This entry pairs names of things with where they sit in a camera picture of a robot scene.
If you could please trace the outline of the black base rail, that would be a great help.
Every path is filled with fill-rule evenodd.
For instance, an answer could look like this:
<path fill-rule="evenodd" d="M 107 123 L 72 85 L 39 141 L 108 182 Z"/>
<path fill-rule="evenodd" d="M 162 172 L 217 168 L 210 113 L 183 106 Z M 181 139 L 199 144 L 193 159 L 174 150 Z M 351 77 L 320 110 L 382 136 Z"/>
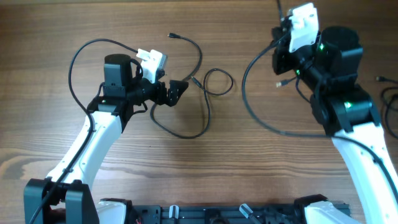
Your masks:
<path fill-rule="evenodd" d="M 195 224 L 195 223 L 300 223 L 291 204 L 250 206 L 252 216 L 247 218 L 238 206 L 218 207 L 161 207 L 135 205 L 133 223 Z"/>

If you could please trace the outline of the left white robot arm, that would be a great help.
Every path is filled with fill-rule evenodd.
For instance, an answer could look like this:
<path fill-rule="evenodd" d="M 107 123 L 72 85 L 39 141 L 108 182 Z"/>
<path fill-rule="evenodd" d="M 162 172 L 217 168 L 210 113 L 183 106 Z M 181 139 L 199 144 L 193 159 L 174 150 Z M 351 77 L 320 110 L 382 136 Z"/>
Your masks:
<path fill-rule="evenodd" d="M 24 189 L 26 223 L 111 223 L 109 212 L 120 213 L 120 222 L 126 222 L 130 209 L 125 203 L 97 207 L 91 188 L 105 155 L 137 114 L 134 107 L 145 106 L 147 100 L 174 106 L 188 88 L 187 82 L 172 80 L 166 87 L 160 81 L 166 61 L 156 50 L 139 50 L 135 58 L 105 57 L 104 81 L 84 109 L 78 137 L 46 178 L 30 179 Z"/>

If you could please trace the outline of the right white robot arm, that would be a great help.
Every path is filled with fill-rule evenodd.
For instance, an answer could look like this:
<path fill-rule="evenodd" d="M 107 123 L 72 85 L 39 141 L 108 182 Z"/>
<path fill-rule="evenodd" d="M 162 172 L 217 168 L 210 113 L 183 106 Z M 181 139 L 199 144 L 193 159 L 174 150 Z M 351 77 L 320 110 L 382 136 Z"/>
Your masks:
<path fill-rule="evenodd" d="M 293 70 L 312 91 L 316 121 L 342 156 L 368 223 L 397 222 L 397 172 L 373 99 L 358 83 L 363 55 L 347 27 L 294 27 L 286 19 L 272 30 L 273 69 Z"/>

